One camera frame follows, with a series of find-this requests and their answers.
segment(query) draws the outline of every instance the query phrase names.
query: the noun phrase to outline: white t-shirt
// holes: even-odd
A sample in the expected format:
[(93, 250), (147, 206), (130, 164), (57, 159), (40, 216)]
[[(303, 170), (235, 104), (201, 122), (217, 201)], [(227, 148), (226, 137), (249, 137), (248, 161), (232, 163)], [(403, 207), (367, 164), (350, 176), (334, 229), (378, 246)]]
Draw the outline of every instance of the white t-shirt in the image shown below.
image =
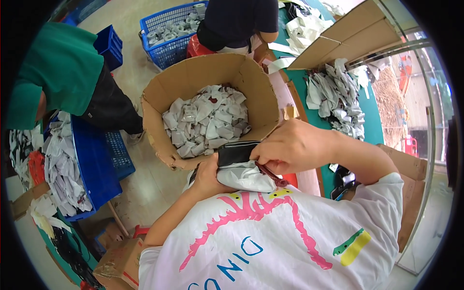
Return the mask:
[(291, 186), (213, 196), (142, 252), (139, 290), (374, 289), (398, 254), (402, 187), (392, 173), (351, 201)]

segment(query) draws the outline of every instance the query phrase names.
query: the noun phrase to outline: red stool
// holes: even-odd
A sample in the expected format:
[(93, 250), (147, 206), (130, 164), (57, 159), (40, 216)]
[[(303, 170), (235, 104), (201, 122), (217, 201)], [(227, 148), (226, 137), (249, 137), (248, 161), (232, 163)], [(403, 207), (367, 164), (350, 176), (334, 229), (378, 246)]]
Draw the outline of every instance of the red stool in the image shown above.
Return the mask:
[(196, 56), (204, 55), (204, 54), (213, 54), (213, 53), (216, 53), (216, 52), (213, 52), (200, 44), (196, 34), (193, 35), (192, 38), (190, 38), (190, 41), (188, 42), (188, 45), (187, 45), (187, 58), (192, 58), (192, 57), (196, 57)]
[(135, 226), (135, 233), (132, 238), (136, 238), (138, 235), (147, 234), (149, 227), (140, 227), (140, 225)]
[(282, 177), (288, 182), (290, 182), (291, 185), (298, 188), (298, 179), (296, 179), (295, 173), (284, 174), (282, 175)]

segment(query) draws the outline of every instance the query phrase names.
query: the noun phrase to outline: sneaker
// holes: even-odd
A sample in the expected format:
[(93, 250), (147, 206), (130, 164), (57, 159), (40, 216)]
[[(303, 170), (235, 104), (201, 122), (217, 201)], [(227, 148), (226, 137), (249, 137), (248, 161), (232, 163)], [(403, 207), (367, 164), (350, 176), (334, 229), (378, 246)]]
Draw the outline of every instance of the sneaker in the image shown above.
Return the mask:
[(140, 140), (142, 140), (142, 137), (143, 135), (145, 134), (145, 131), (139, 133), (139, 134), (132, 134), (130, 135), (128, 138), (127, 138), (127, 144), (128, 145), (135, 145), (137, 144), (138, 142), (140, 142)]

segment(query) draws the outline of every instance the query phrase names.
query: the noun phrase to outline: green shirt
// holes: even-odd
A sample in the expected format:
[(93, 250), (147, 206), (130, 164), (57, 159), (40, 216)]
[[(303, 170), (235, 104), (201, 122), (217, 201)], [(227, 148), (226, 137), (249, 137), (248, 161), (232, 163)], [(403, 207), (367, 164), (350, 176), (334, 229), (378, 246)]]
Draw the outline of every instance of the green shirt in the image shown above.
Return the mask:
[(47, 111), (59, 109), (77, 116), (85, 112), (103, 68), (103, 56), (93, 47), (96, 39), (81, 28), (45, 23), (19, 70), (7, 128), (33, 129), (42, 91)]

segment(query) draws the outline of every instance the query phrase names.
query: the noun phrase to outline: black wallet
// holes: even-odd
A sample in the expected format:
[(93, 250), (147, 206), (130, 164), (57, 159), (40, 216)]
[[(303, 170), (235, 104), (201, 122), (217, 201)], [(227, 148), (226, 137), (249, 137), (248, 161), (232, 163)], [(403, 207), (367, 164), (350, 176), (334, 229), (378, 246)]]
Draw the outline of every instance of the black wallet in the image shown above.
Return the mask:
[[(218, 167), (250, 161), (251, 151), (259, 143), (261, 143), (261, 141), (238, 141), (222, 145), (218, 149)], [(189, 180), (189, 184), (192, 184), (192, 182), (195, 180), (198, 166), (200, 166), (200, 164), (198, 164), (193, 171), (193, 174)]]

